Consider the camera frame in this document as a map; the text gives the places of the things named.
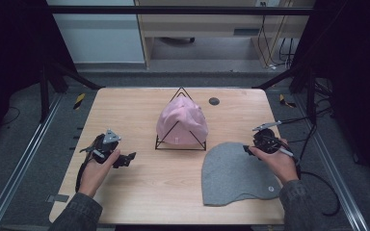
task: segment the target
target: pink cap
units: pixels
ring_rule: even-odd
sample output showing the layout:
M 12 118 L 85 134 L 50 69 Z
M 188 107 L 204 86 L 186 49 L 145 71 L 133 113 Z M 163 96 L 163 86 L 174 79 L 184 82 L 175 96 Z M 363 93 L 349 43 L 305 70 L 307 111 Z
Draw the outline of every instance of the pink cap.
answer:
M 189 97 L 179 95 L 160 114 L 157 134 L 159 141 L 195 144 L 206 141 L 208 127 L 200 106 Z

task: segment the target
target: small round object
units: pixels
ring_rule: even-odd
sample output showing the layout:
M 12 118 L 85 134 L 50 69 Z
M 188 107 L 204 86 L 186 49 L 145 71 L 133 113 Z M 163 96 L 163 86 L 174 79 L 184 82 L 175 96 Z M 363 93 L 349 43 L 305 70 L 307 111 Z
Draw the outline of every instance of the small round object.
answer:
M 219 100 L 219 98 L 212 97 L 212 98 L 209 99 L 209 103 L 213 106 L 216 106 L 220 103 L 220 100 Z

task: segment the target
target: black wire stand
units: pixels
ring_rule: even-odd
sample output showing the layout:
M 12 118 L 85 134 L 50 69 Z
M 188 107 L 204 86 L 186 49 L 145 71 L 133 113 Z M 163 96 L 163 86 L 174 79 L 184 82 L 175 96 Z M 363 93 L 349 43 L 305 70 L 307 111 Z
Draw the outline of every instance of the black wire stand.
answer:
M 192 101 L 194 101 L 191 97 L 191 95 L 189 95 L 189 93 L 184 89 L 184 88 L 179 88 L 176 93 L 173 95 L 172 99 L 170 100 L 170 102 L 172 102 L 175 97 L 178 97 L 179 95 L 183 95 L 185 97 L 188 97 L 190 98 Z M 194 151 L 206 151 L 206 141 L 202 142 L 200 141 L 195 135 L 194 133 L 192 133 L 191 131 L 189 131 L 191 133 L 191 135 L 195 138 L 195 140 L 198 142 L 198 145 L 197 143 L 196 144 L 171 144 L 169 143 L 168 145 L 170 147 L 160 147 L 160 145 L 162 143 L 166 143 L 164 142 L 164 139 L 170 134 L 170 132 L 172 131 L 172 129 L 176 126 L 176 124 L 178 124 L 179 121 L 177 121 L 173 127 L 170 129 L 170 131 L 167 133 L 167 135 L 165 135 L 165 137 L 163 139 L 160 140 L 160 138 L 158 137 L 157 135 L 157 138 L 155 140 L 155 150 L 194 150 Z M 198 148 L 191 148 L 191 147 L 188 147 L 188 146 L 194 146 L 194 145 L 198 145 Z

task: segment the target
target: triangular metal frame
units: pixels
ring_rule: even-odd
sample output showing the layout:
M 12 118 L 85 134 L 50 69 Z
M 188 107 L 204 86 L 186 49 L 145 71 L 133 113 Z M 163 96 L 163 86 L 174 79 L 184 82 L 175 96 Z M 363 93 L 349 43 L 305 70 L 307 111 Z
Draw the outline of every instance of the triangular metal frame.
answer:
M 178 97 L 179 95 L 183 95 L 185 97 L 188 97 L 190 98 L 192 101 L 194 101 L 191 97 L 191 95 L 189 95 L 189 93 L 184 89 L 184 88 L 179 88 L 176 93 L 173 95 L 172 99 L 170 100 L 173 101 L 175 99 L 175 97 Z M 170 131 L 167 133 L 167 135 L 170 134 L 170 132 L 172 131 L 172 129 L 176 126 L 176 124 L 178 123 L 179 121 L 177 121 L 173 127 L 170 129 Z M 195 139 L 197 140 L 197 142 L 200 144 L 201 148 L 173 148 L 173 147 L 160 147 L 160 144 L 161 143 L 165 143 L 164 142 L 164 139 L 167 137 L 167 135 L 165 135 L 165 137 L 161 140 L 159 140 L 159 137 L 157 135 L 157 138 L 155 140 L 155 150 L 198 150 L 198 151 L 206 151 L 206 141 L 204 142 L 201 142 L 200 140 L 198 140 L 198 138 L 191 132 L 189 131 L 193 137 L 195 137 Z M 181 146 L 187 146 L 187 145 L 193 145 L 193 144 L 181 144 Z

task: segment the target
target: gray floor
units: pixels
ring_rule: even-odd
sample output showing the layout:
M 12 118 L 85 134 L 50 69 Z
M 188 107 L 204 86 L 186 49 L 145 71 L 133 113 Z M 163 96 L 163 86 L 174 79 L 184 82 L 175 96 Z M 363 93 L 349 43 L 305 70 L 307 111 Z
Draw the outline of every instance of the gray floor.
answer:
M 249 39 L 197 38 L 195 43 L 170 38 L 157 39 L 153 60 L 149 69 L 123 69 L 119 72 L 82 73 L 99 85 L 117 88 L 130 87 L 218 87 L 250 88 L 257 86 L 283 71 L 283 66 L 276 70 L 262 68 Z M 52 204 L 46 202 L 48 195 L 56 194 L 63 180 L 67 165 L 74 152 L 81 128 L 89 114 L 95 98 L 95 90 L 89 90 L 67 78 L 69 89 L 62 95 L 59 110 L 53 118 L 35 157 L 17 188 L 5 215 L 0 222 L 2 230 L 45 230 L 50 225 L 48 215 Z M 285 80 L 268 89 L 267 95 L 275 119 L 303 116 L 300 108 L 290 108 L 279 103 L 279 95 L 284 94 L 287 102 L 297 102 L 304 98 L 301 94 L 291 95 L 287 90 L 289 80 Z M 73 110 L 79 93 L 86 97 L 79 110 Z M 11 106 L 4 121 L 14 121 L 0 128 L 0 193 L 11 177 L 16 164 L 29 140 L 39 126 L 40 96 L 39 86 L 31 86 L 13 95 Z M 328 107 L 327 102 L 320 103 L 319 109 Z M 370 229 L 370 169 L 353 162 L 351 148 L 346 142 L 340 127 L 330 115 L 317 119 L 317 132 L 348 186 L 351 196 L 362 213 Z M 305 121 L 280 125 L 282 137 L 292 142 L 295 153 L 300 153 L 309 129 Z M 325 166 L 320 159 L 320 150 L 315 139 L 311 139 L 305 150 L 302 162 L 303 170 L 317 173 L 329 179 Z M 335 198 L 321 182 L 303 176 L 316 199 L 317 206 L 323 212 L 331 212 Z M 330 230 L 353 230 L 347 213 L 341 209 L 334 217 L 325 217 Z M 254 230 L 267 230 L 267 226 L 254 226 Z

